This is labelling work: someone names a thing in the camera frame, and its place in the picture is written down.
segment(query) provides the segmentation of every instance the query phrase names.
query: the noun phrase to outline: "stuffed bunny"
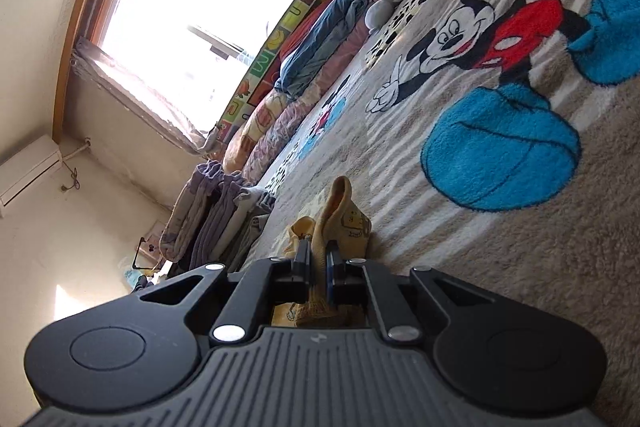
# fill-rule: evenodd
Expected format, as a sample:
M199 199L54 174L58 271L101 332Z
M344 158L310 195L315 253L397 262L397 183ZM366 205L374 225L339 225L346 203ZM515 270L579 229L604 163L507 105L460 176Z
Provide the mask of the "stuffed bunny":
M369 28L369 34L377 32L391 19L396 7L403 0L379 0L373 3L364 18L364 23Z

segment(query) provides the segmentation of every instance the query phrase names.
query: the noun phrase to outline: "purple towel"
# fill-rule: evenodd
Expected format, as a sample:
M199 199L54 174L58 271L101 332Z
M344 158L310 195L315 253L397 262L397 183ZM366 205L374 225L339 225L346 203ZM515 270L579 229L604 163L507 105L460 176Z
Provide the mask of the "purple towel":
M187 252L193 237L198 233L198 226L208 210L207 201L209 201L209 197L223 180L224 175L222 165L219 162L211 162L205 178L198 186L191 208L184 218L180 232L178 232L178 237L175 239L175 259L171 261L179 261Z
M240 174L224 174L223 180L218 186L220 188L220 199L211 207L209 216L207 216L206 221L200 228L196 242L193 245L189 265L190 270L207 263L209 253L215 247L236 209L234 198L240 193L240 188L243 185L244 178Z

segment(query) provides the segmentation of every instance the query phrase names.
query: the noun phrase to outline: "sunlight on wall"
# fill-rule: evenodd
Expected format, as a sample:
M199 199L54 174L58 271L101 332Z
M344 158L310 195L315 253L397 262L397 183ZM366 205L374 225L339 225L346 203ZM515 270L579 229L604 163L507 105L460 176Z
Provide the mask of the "sunlight on wall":
M58 321L88 310L89 308L91 308L91 305L74 299L62 286L56 286L56 304L53 311L53 320Z

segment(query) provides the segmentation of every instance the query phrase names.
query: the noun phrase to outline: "bright window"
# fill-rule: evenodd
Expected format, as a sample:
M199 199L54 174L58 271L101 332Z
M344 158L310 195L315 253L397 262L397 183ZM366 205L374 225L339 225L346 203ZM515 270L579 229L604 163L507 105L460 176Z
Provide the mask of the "bright window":
M99 45L206 134L292 1L117 0Z

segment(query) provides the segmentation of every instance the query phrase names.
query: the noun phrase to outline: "folded blanket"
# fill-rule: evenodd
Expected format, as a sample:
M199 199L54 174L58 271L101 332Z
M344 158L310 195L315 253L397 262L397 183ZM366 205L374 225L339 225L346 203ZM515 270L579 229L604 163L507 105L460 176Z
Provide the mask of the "folded blanket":
M222 175L220 162L210 160L196 166L191 179L178 196L174 211L160 237L160 253L165 259L175 263L184 255L202 218L207 197Z
M249 115L247 121L236 131L226 148L222 167L227 174L239 171L244 167L256 142L282 114L287 103L289 103L287 95L275 89L271 89L262 99L258 107Z
M280 67L275 89L297 99L355 28L369 0L333 0L304 41Z
M290 103L273 126L258 140L244 168L242 168L242 176L247 181L251 183L260 181L280 151L295 134L306 115L335 84L335 81L367 41L368 36L369 32L364 23L364 17L362 17L353 32L324 64L299 99Z
M280 55L281 60L289 57L289 55L296 50L296 48L306 38L306 36L309 35L309 32L311 31L313 25L324 13L324 10L328 8L329 4L331 4L332 1L333 0L325 0L309 15L307 15L295 30L293 30L293 33L289 35L289 37L287 37L287 39L282 43L280 47L278 55Z

